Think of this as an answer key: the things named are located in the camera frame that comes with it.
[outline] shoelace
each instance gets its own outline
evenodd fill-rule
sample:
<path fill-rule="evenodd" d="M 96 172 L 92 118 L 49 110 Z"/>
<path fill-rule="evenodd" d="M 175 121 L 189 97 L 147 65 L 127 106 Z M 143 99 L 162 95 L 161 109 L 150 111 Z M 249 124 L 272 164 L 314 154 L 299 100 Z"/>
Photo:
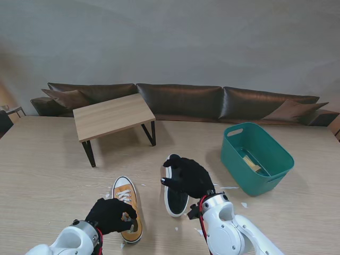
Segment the shoelace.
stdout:
<path fill-rule="evenodd" d="M 130 192 L 131 190 L 124 190 L 122 192 L 116 193 L 116 196 L 118 196 L 118 200 L 128 203 L 132 201 L 131 198 L 129 198 L 131 196 L 131 194 L 129 194 Z"/>

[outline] black metal table leg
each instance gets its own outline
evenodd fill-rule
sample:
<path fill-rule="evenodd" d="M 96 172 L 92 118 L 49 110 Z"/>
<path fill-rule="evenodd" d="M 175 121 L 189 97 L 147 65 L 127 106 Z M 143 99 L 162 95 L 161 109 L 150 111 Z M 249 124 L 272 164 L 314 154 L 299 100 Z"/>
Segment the black metal table leg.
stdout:
<path fill-rule="evenodd" d="M 142 124 L 142 128 L 145 132 L 145 134 L 147 135 L 149 141 L 151 142 L 152 146 L 156 145 L 156 130 L 155 130 L 155 121 L 151 121 L 151 132 L 152 132 L 152 137 L 148 131 L 148 129 L 146 128 L 146 126 L 144 124 Z"/>
<path fill-rule="evenodd" d="M 89 158 L 89 161 L 91 163 L 92 167 L 96 166 L 96 162 L 95 162 L 95 157 L 94 157 L 94 153 L 92 151 L 92 146 L 91 146 L 91 142 L 90 141 L 86 141 L 86 142 L 82 142 L 81 143 L 84 147 L 84 150 L 86 152 L 87 157 Z"/>
<path fill-rule="evenodd" d="M 339 133 L 340 133 L 340 129 L 338 130 L 338 132 L 335 133 L 335 138 Z"/>

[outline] small wooden table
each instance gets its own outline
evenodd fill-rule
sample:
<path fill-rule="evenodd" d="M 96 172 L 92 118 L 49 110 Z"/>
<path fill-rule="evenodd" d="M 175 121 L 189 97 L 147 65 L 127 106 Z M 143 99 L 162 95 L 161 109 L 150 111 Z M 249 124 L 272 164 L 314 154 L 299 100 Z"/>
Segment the small wooden table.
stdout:
<path fill-rule="evenodd" d="M 22 113 L 26 116 L 26 114 L 25 114 L 25 112 L 23 111 L 23 109 L 22 109 L 21 106 L 15 107 L 15 108 L 11 108 L 11 109 L 7 110 L 6 113 L 7 113 L 7 115 L 10 115 L 10 114 L 12 114 L 12 113 L 16 113 L 16 114 L 19 116 L 19 118 L 21 118 L 21 116 L 20 116 L 19 113 L 18 113 L 19 111 L 22 111 Z"/>
<path fill-rule="evenodd" d="M 141 125 L 152 146 L 156 145 L 155 116 L 140 94 L 113 99 L 73 110 L 79 142 L 91 166 L 96 162 L 90 140 Z M 151 132 L 145 123 L 151 121 Z"/>

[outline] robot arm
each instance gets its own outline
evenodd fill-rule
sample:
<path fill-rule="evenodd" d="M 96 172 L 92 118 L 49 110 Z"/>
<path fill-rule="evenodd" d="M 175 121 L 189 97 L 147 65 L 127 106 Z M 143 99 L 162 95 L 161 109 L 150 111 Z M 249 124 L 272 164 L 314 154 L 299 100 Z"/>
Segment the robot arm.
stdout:
<path fill-rule="evenodd" d="M 91 223 L 75 220 L 61 231 L 51 246 L 40 244 L 26 255 L 91 255 L 101 254 L 103 236 Z"/>
<path fill-rule="evenodd" d="M 233 204 L 223 193 L 206 199 L 202 214 L 209 226 L 207 244 L 213 255 L 244 254 L 252 246 L 256 255 L 283 255 L 250 220 L 234 215 Z"/>

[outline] black glove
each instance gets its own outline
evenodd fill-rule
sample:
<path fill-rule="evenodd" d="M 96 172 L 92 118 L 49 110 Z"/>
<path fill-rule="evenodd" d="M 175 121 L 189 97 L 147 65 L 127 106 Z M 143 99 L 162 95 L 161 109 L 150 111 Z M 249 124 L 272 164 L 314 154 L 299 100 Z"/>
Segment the black glove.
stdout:
<path fill-rule="evenodd" d="M 207 194 L 208 190 L 215 191 L 215 187 L 209 173 L 193 159 L 173 158 L 168 159 L 163 164 L 164 167 L 179 167 L 180 181 L 170 178 L 162 178 L 160 182 L 169 188 L 184 192 L 193 198 L 201 198 Z"/>
<path fill-rule="evenodd" d="M 98 199 L 92 207 L 86 221 L 96 223 L 103 235 L 117 231 L 125 231 L 131 228 L 132 222 L 121 220 L 123 213 L 128 213 L 130 218 L 136 219 L 136 211 L 131 205 L 124 203 L 116 198 Z"/>

